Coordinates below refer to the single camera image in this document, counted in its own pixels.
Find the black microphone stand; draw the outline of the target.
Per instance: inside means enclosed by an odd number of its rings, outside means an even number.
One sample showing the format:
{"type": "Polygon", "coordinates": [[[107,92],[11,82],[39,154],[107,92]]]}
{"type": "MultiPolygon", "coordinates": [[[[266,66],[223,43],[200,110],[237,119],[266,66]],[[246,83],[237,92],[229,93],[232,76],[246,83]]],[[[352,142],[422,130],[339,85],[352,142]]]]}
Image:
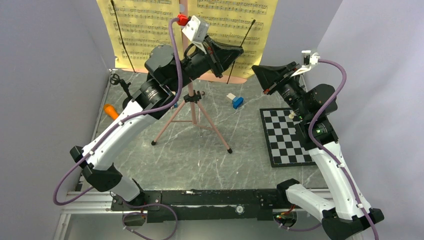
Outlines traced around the black microphone stand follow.
{"type": "Polygon", "coordinates": [[[122,79],[117,73],[113,73],[109,79],[109,82],[111,85],[117,86],[120,85],[120,87],[123,89],[124,93],[127,95],[128,99],[132,99],[132,95],[130,93],[129,87],[132,84],[131,82],[126,82],[124,79],[122,79]]]}

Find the orange toy microphone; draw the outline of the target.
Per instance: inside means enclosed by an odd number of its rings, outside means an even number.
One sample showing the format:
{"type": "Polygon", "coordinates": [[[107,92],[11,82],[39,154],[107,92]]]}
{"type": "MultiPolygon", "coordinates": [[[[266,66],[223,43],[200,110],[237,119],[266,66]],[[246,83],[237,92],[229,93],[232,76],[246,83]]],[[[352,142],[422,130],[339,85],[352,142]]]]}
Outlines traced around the orange toy microphone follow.
{"type": "Polygon", "coordinates": [[[116,120],[119,117],[118,112],[116,111],[114,106],[111,104],[105,104],[103,106],[103,111],[105,112],[106,115],[108,115],[113,120],[116,120]]]}

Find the yellow sheet music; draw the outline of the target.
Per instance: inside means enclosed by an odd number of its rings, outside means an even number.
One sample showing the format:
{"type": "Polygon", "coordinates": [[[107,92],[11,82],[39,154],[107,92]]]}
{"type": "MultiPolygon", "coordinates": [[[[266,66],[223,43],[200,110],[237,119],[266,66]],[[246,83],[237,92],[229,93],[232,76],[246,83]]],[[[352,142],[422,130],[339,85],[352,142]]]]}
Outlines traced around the yellow sheet music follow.
{"type": "Polygon", "coordinates": [[[212,73],[204,80],[242,84],[254,73],[253,65],[262,59],[277,9],[276,0],[189,0],[188,14],[202,18],[210,27],[208,34],[217,42],[242,46],[244,53],[216,78],[212,73]]]}
{"type": "Polygon", "coordinates": [[[158,45],[171,45],[169,22],[180,13],[178,0],[99,0],[97,5],[114,52],[114,67],[145,72],[158,45]]]}

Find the pink music stand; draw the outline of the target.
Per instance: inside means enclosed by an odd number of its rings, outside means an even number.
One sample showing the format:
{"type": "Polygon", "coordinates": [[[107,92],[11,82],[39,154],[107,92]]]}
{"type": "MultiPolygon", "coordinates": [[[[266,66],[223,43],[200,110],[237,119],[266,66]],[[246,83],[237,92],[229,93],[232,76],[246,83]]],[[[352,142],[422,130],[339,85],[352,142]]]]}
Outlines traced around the pink music stand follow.
{"type": "MultiPolygon", "coordinates": [[[[178,1],[179,1],[179,4],[180,4],[180,13],[179,14],[183,14],[183,15],[186,15],[188,17],[191,16],[188,13],[188,1],[189,0],[178,0],[178,1]]],[[[182,59],[184,57],[184,51],[188,47],[188,45],[190,43],[194,43],[195,46],[197,46],[199,48],[201,48],[202,46],[201,46],[201,43],[189,41],[187,39],[187,37],[182,32],[183,27],[180,26],[180,25],[178,25],[177,24],[177,21],[178,21],[177,16],[174,17],[174,18],[172,18],[169,21],[168,32],[169,32],[169,37],[170,37],[170,41],[171,41],[170,46],[173,47],[173,49],[176,51],[176,54],[179,56],[180,59],[182,59]]],[[[208,73],[212,73],[212,72],[211,71],[207,71],[206,73],[204,73],[203,75],[201,75],[197,79],[203,79],[202,77],[205,74],[208,74],[208,73]]],[[[190,120],[190,122],[193,125],[197,125],[198,124],[198,117],[197,117],[197,114],[196,113],[197,112],[201,112],[201,113],[204,113],[205,112],[205,109],[204,109],[204,107],[201,104],[201,98],[202,98],[202,95],[203,94],[202,94],[201,91],[196,91],[193,88],[193,82],[195,80],[193,80],[191,83],[189,83],[188,85],[186,85],[184,87],[183,86],[180,86],[179,87],[180,94],[178,96],[178,98],[181,98],[182,99],[182,102],[181,102],[182,105],[190,105],[190,108],[191,108],[191,120],[190,120]]],[[[127,99],[127,96],[126,96],[126,98],[124,99],[124,101],[122,103],[122,109],[123,110],[124,110],[124,102],[125,102],[126,99],[127,99]]],[[[177,99],[173,100],[171,102],[171,106],[176,101],[177,101],[177,99]]]]}

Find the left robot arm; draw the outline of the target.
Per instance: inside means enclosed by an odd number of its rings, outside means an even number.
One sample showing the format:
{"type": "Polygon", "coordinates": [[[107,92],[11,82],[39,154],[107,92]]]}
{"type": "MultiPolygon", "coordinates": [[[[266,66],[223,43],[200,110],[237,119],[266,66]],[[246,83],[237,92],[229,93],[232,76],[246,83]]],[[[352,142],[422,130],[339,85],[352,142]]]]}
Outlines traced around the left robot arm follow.
{"type": "Polygon", "coordinates": [[[209,36],[201,47],[190,44],[183,58],[171,45],[155,47],[145,62],[146,81],[125,100],[123,112],[94,141],[71,149],[85,180],[99,192],[120,196],[129,209],[139,209],[146,201],[144,191],[115,168],[114,160],[139,133],[168,112],[179,97],[179,87],[208,71],[222,77],[243,52],[239,45],[220,43],[209,36]]]}

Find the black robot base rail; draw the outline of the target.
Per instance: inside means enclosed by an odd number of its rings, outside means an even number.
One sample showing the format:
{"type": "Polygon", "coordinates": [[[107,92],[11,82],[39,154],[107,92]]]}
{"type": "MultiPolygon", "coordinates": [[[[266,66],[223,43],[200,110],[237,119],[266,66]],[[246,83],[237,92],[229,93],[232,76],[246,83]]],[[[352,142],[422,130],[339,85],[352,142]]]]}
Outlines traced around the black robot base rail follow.
{"type": "Polygon", "coordinates": [[[148,223],[193,220],[256,219],[271,221],[292,206],[278,197],[277,190],[146,190],[148,223]]]}

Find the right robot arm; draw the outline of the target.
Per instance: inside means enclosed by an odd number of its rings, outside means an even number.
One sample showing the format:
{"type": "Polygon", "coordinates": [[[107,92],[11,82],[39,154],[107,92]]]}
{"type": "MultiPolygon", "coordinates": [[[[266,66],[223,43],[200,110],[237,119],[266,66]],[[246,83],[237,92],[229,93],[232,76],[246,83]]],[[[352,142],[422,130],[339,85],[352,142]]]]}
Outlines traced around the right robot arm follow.
{"type": "Polygon", "coordinates": [[[301,68],[295,62],[283,66],[252,67],[266,95],[279,93],[299,118],[295,133],[300,145],[318,166],[332,199],[326,200],[289,179],[276,187],[276,202],[282,208],[291,204],[307,211],[320,221],[332,240],[361,240],[367,229],[376,231],[384,219],[362,195],[345,162],[339,138],[328,119],[337,110],[340,87],[319,84],[309,91],[299,86],[301,68]]]}

